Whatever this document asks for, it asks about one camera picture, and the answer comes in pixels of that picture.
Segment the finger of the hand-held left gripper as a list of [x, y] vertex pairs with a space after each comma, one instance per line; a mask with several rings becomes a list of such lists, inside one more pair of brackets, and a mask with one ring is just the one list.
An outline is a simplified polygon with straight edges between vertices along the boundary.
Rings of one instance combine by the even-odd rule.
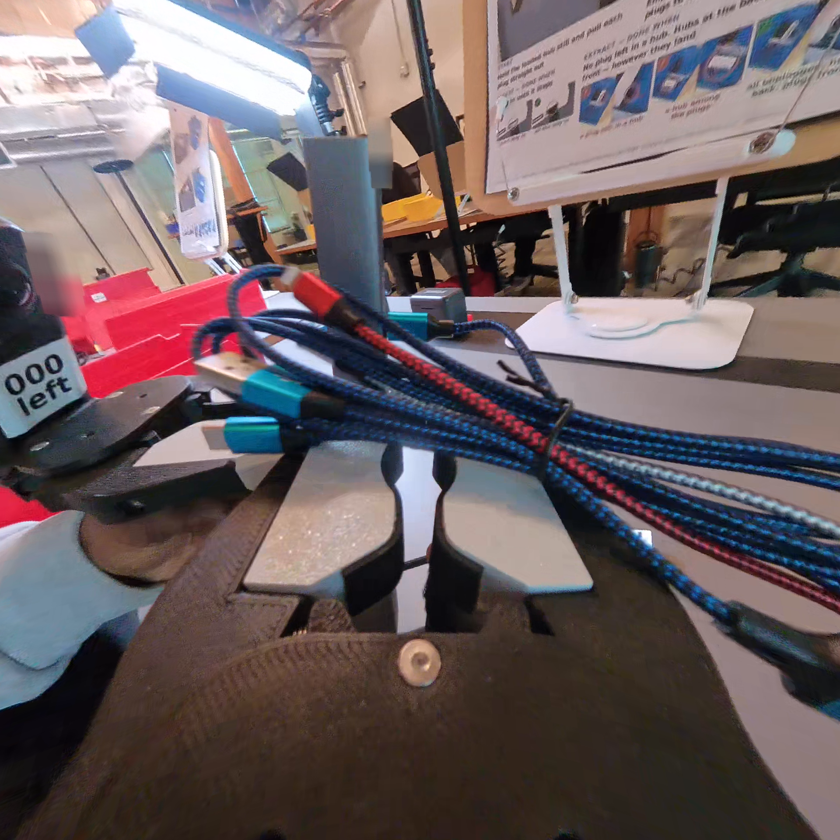
[[275, 418], [204, 421], [154, 444], [133, 465], [142, 487], [162, 491], [253, 491], [292, 475]]

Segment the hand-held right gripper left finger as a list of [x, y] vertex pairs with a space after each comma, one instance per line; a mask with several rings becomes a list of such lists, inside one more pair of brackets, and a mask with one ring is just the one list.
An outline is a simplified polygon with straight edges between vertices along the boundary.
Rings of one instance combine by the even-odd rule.
[[352, 616], [389, 599], [403, 575], [395, 444], [331, 442], [302, 461], [243, 588], [341, 601]]

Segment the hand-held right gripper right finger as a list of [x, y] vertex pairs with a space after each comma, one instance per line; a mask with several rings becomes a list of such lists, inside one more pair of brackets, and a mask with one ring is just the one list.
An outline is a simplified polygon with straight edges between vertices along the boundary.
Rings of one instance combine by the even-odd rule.
[[475, 631], [493, 595], [531, 604], [591, 592], [592, 575], [535, 478], [438, 454], [427, 551], [427, 628]]

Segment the person's left forearm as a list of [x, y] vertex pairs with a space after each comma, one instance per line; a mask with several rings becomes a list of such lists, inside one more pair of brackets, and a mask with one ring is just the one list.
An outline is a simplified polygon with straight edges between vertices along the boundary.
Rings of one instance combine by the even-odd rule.
[[128, 584], [95, 566], [65, 511], [1, 534], [1, 709], [43, 695], [103, 625], [150, 606], [161, 584]]

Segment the person's left hand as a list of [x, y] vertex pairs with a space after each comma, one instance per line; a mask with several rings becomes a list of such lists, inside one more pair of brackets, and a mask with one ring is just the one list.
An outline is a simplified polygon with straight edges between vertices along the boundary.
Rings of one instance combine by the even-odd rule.
[[111, 577], [165, 583], [195, 559], [236, 504], [199, 500], [111, 524], [85, 515], [79, 544], [89, 561]]

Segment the grey cube device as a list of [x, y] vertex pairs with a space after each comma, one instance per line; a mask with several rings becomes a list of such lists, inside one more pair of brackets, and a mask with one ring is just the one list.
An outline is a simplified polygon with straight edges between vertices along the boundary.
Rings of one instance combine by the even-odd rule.
[[459, 287], [428, 287], [409, 297], [414, 313], [425, 313], [437, 321], [467, 322], [466, 296]]

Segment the yellow plastic bin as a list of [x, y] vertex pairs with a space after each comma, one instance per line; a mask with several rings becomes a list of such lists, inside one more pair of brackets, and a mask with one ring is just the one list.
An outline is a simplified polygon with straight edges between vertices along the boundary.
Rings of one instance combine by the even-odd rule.
[[445, 217], [444, 202], [431, 194], [418, 194], [384, 204], [381, 208], [385, 226], [394, 224], [420, 224]]

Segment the led light panel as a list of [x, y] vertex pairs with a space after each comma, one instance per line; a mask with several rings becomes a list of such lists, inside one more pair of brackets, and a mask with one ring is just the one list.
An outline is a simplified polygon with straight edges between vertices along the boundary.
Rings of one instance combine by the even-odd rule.
[[133, 60], [152, 65], [168, 102], [273, 140], [288, 121], [320, 132], [309, 59], [197, 3], [109, 2], [75, 35], [105, 77]]

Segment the black office chair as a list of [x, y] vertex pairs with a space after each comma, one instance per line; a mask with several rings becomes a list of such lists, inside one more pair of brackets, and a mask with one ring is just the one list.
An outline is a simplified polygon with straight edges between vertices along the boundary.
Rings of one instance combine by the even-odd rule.
[[807, 255], [839, 247], [839, 201], [759, 205], [733, 208], [722, 216], [718, 243], [730, 246], [727, 258], [779, 251], [780, 267], [756, 275], [715, 282], [711, 298], [729, 290], [738, 298], [757, 298], [776, 292], [779, 298], [805, 298], [813, 291], [839, 291], [839, 279], [804, 267]]

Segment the black disc-top stand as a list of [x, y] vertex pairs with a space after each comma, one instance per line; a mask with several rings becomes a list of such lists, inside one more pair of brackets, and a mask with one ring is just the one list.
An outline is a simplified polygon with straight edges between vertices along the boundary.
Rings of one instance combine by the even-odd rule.
[[454, 250], [458, 283], [464, 295], [470, 295], [469, 273], [463, 242], [460, 236], [460, 218], [456, 202], [452, 173], [448, 162], [445, 132], [438, 106], [438, 90], [434, 78], [433, 51], [430, 48], [422, 2], [407, 1], [408, 21], [412, 31], [416, 63], [423, 92], [430, 140], [433, 146], [438, 182], [442, 195], [448, 234]]

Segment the instruction poster on stand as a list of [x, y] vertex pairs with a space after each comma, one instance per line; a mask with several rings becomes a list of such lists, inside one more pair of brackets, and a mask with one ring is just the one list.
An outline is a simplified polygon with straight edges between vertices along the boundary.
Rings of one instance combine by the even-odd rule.
[[[785, 123], [756, 134], [705, 141], [698, 146], [538, 182], [524, 190], [486, 190], [488, 140], [488, 27], [486, 2], [464, 2], [465, 148], [467, 191], [491, 214], [546, 208], [560, 273], [560, 299], [526, 321], [518, 333], [535, 353], [588, 360], [710, 371], [733, 362], [753, 316], [737, 300], [709, 301], [712, 267], [730, 180], [784, 165], [812, 163], [818, 150], [813, 129]], [[688, 298], [586, 297], [570, 278], [562, 206], [602, 198], [711, 183], [715, 207], [699, 290]]]

